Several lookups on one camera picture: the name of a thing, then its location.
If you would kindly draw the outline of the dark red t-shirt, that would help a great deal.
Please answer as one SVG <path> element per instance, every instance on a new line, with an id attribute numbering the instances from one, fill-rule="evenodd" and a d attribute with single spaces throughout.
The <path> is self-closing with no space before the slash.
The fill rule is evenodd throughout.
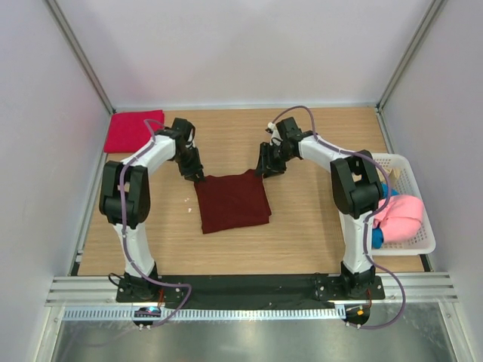
<path id="1" fill-rule="evenodd" d="M 263 179 L 254 170 L 206 176 L 195 184 L 195 192 L 204 234 L 265 225 L 272 215 Z"/>

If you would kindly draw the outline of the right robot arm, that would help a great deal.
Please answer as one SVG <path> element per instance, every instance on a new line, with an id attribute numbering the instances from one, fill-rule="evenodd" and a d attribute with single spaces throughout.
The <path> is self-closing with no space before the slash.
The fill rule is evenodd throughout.
<path id="1" fill-rule="evenodd" d="M 340 290 L 350 299 L 364 295 L 375 281 L 371 262 L 371 222 L 383 199 L 377 163 L 367 150 L 349 151 L 327 142 L 311 130 L 301 130 L 294 118 L 270 122 L 269 142 L 260 144 L 256 175 L 282 175 L 293 158 L 309 160 L 331 176 L 331 191 L 338 209 L 345 252 L 340 263 Z"/>

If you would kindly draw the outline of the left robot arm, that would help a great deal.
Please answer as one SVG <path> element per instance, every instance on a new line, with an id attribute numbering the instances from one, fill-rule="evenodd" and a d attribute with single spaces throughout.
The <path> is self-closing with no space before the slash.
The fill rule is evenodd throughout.
<path id="1" fill-rule="evenodd" d="M 149 138 L 144 146 L 122 161 L 104 164 L 99 210 L 115 229 L 125 257 L 125 271 L 118 283 L 118 302 L 153 302 L 167 286 L 148 245 L 145 221 L 151 207 L 149 177 L 165 162 L 177 163 L 180 175 L 193 183 L 205 176 L 195 146 L 195 125 L 175 118 L 170 127 L 153 130 L 147 119 Z"/>

